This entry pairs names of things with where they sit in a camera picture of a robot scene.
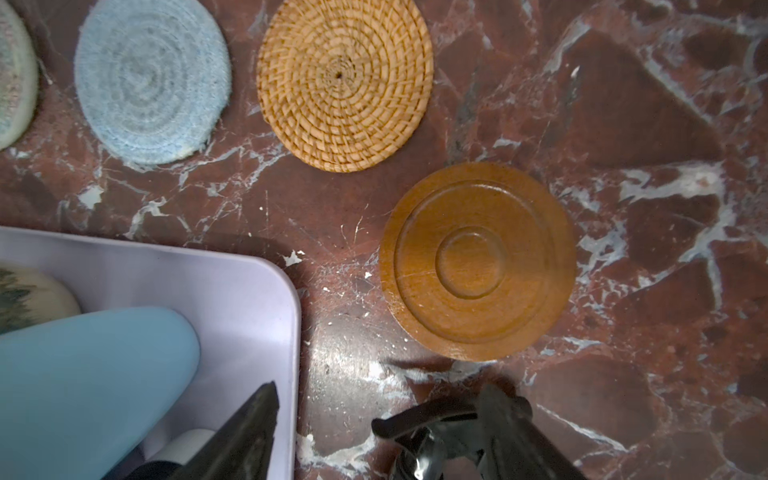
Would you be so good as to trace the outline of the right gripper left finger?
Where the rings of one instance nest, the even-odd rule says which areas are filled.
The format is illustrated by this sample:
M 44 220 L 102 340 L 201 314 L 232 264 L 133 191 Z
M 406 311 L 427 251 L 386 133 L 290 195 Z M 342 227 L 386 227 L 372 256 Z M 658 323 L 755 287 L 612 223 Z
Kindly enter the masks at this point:
M 170 479 L 266 479 L 279 408 L 276 384 L 263 384 Z

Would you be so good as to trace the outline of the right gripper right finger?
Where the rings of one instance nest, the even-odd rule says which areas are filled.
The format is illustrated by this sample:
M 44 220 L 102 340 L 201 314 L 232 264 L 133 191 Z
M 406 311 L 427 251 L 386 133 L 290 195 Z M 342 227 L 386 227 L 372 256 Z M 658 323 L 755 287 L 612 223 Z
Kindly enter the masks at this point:
M 527 400 L 486 385 L 476 399 L 485 479 L 579 479 L 585 475 L 533 424 Z

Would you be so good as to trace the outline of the light blue mug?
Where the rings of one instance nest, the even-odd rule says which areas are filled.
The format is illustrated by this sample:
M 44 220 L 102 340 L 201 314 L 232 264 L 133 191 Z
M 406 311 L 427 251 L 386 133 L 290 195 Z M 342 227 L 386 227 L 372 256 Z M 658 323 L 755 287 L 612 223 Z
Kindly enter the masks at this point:
M 163 308 L 2 335 L 2 478 L 102 478 L 172 408 L 199 360 L 191 324 Z

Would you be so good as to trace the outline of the beige ceramic mug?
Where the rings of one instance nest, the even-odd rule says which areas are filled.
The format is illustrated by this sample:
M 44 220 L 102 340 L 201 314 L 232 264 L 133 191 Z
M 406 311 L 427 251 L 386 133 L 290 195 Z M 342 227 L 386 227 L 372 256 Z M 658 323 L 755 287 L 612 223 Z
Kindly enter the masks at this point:
M 81 313 L 75 296 L 58 280 L 33 268 L 1 264 L 1 334 Z

